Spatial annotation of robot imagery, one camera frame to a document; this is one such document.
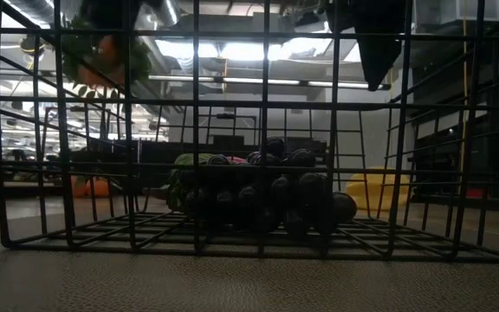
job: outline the yellow bean bag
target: yellow bean bag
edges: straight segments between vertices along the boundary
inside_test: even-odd
[[[371,167],[370,169],[384,169],[384,167]],[[380,198],[380,192],[382,189],[382,179],[385,177],[385,189],[382,194],[382,198]],[[367,192],[369,194],[369,205],[371,207],[371,211],[380,210],[388,211],[390,210],[390,206],[392,205],[392,194],[394,192],[394,174],[386,174],[383,175],[381,173],[369,173],[366,175],[367,177]],[[355,182],[348,182],[346,184],[346,194],[351,196],[355,203],[357,204],[358,209],[367,209],[367,201],[366,201],[366,193],[365,193],[365,182],[363,173],[354,174],[351,177],[352,180],[356,180]],[[409,179],[407,176],[401,176],[402,184],[409,184]],[[405,205],[407,202],[407,193],[409,192],[408,185],[402,185],[399,187],[399,197],[398,197],[398,205]]]

